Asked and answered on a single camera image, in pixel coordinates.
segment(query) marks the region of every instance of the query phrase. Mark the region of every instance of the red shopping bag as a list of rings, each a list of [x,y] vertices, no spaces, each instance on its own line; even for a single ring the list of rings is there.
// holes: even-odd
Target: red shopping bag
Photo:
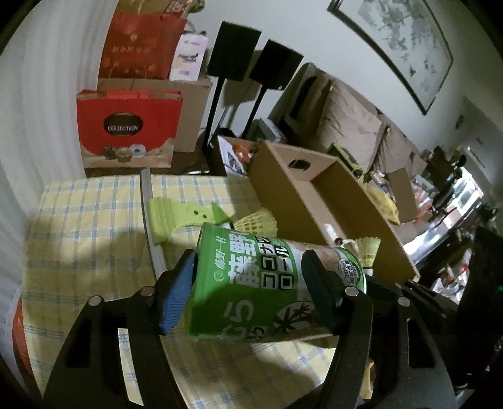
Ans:
[[[115,13],[103,48],[102,78],[165,80],[186,19]]]
[[[180,91],[82,91],[77,124],[84,166],[169,167],[182,105]]]

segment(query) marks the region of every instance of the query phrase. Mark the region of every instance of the box handle hole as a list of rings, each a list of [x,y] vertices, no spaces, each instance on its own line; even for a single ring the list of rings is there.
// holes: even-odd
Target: box handle hole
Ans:
[[[304,161],[302,159],[295,159],[290,164],[288,165],[290,169],[298,169],[303,172],[305,172],[307,169],[311,167],[311,164],[307,161]]]

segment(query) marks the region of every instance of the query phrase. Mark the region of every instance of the framed painting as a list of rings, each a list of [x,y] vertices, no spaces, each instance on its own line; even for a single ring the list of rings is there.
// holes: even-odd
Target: framed painting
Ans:
[[[372,46],[426,115],[453,58],[425,0],[332,0],[328,11]]]

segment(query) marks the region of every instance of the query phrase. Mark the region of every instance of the black stand pole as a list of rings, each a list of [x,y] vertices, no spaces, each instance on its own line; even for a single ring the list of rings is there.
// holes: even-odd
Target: black stand pole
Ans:
[[[262,99],[264,95],[266,94],[267,87],[262,85],[260,87],[260,92],[259,96],[257,96],[257,100],[255,101],[255,105],[253,106],[253,109],[251,110],[250,118],[248,119],[248,123],[244,127],[243,134],[241,135],[242,139],[246,139],[246,136],[248,135],[248,132],[250,131],[250,128],[252,127],[253,120],[255,119],[255,115],[257,114],[257,111],[259,110],[259,105],[262,102]]]
[[[205,156],[208,154],[208,143],[210,141],[211,127],[213,126],[213,120],[215,119],[215,113],[217,111],[218,101],[220,100],[220,94],[222,93],[224,83],[225,78],[219,77],[217,88],[215,89],[215,95],[213,95],[213,102],[211,103],[210,115],[208,116],[208,122],[206,123],[206,130],[204,131],[202,150]]]

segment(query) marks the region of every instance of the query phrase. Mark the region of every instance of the snack canister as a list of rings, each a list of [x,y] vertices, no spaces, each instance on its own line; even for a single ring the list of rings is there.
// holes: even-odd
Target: snack canister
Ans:
[[[205,223],[189,300],[192,339],[269,341],[328,335],[302,276],[302,254],[316,251],[346,286],[366,291],[356,257],[343,248],[254,236]]]

